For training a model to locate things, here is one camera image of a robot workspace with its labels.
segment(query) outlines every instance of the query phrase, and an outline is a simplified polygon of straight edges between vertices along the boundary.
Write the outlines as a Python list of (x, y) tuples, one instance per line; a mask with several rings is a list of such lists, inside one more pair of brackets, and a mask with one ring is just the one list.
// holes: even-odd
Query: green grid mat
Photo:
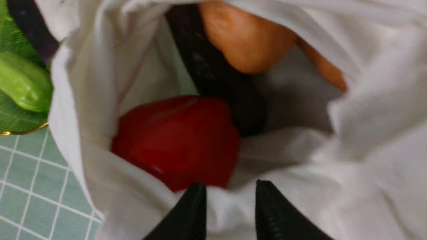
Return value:
[(0, 240), (94, 240), (100, 224), (48, 129), (0, 136)]

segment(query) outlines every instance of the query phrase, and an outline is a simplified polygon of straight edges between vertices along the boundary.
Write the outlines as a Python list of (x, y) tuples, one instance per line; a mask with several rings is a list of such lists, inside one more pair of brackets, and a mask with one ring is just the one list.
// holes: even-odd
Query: white fabric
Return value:
[(64, 40), (80, 23), (77, 0), (34, 0), (43, 15), (50, 33)]
[[(141, 239), (179, 199), (109, 146), (120, 114), (194, 93), (162, 17), (183, 2), (80, 0), (81, 26), (53, 60), (50, 127), (106, 219), (100, 240)], [(270, 131), (243, 140), (229, 190), (208, 189), (208, 239), (255, 239), (256, 178), (335, 239), (427, 239), (427, 3), (232, 3), (293, 29), (345, 73), (350, 92), (336, 99), (297, 50), (257, 80), (271, 93)]]

